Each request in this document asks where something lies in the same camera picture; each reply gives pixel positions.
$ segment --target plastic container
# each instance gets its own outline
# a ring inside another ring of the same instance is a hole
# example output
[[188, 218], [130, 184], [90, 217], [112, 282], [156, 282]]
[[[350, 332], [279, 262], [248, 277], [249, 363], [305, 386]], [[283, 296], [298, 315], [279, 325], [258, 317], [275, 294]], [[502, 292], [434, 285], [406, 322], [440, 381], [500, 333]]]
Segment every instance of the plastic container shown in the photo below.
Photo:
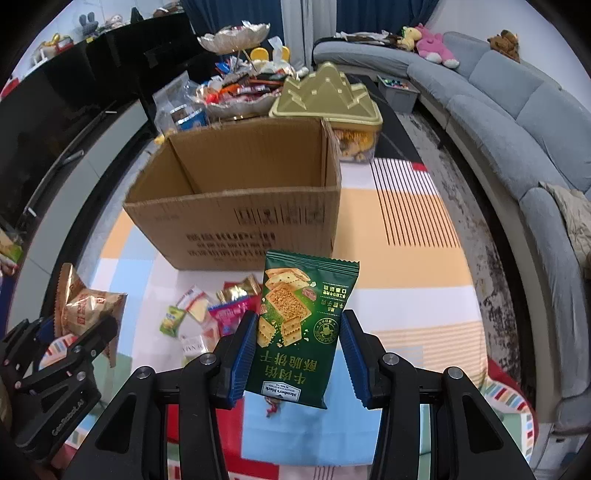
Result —
[[379, 91], [382, 92], [392, 110], [399, 113], [412, 113], [419, 91], [408, 79], [378, 76]]
[[369, 163], [382, 131], [382, 114], [363, 83], [351, 85], [330, 62], [302, 81], [288, 77], [269, 116], [323, 117], [339, 139], [339, 160]]

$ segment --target screw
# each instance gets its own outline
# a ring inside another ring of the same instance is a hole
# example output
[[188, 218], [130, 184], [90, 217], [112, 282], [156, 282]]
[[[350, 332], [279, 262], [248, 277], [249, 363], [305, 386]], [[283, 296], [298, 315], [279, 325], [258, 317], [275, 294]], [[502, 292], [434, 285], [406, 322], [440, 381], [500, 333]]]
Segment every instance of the screw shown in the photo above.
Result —
[[386, 365], [396, 365], [400, 361], [400, 357], [395, 353], [385, 353], [382, 360]]
[[216, 360], [217, 357], [213, 353], [204, 353], [199, 357], [199, 361], [203, 365], [211, 365], [212, 363], [215, 363]]
[[136, 377], [138, 378], [147, 378], [150, 376], [150, 368], [149, 367], [140, 367], [139, 372], [137, 373]]
[[464, 372], [462, 372], [462, 369], [460, 369], [458, 367], [450, 367], [447, 370], [447, 374], [450, 377], [455, 378], [456, 380], [458, 380], [459, 378], [464, 376]]

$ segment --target cardboard box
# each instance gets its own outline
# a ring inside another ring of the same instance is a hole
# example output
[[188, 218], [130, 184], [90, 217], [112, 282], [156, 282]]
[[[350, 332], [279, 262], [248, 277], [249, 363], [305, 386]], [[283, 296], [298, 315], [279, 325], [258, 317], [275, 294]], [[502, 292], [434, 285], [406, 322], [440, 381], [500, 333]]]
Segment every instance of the cardboard box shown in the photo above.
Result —
[[262, 270], [268, 249], [332, 254], [340, 165], [330, 125], [260, 118], [169, 137], [124, 208], [179, 270]]

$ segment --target yellow stuffed animal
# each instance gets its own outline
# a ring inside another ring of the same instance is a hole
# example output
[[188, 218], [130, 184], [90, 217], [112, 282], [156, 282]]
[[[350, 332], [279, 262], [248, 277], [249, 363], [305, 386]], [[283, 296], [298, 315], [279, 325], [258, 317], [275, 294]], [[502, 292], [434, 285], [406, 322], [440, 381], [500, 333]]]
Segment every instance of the yellow stuffed animal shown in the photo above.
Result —
[[413, 51], [414, 43], [423, 37], [419, 30], [413, 27], [403, 27], [402, 36], [404, 38], [398, 40], [398, 48], [406, 51]]

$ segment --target brown teddy bear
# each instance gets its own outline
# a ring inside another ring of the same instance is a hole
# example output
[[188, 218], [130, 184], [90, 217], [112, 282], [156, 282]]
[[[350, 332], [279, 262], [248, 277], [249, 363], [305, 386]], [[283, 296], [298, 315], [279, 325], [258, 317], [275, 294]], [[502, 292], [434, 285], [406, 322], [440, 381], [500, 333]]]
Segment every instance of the brown teddy bear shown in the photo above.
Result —
[[513, 35], [509, 30], [503, 30], [501, 35], [489, 38], [488, 43], [491, 44], [493, 50], [519, 63], [519, 52], [517, 52], [519, 39], [517, 35]]

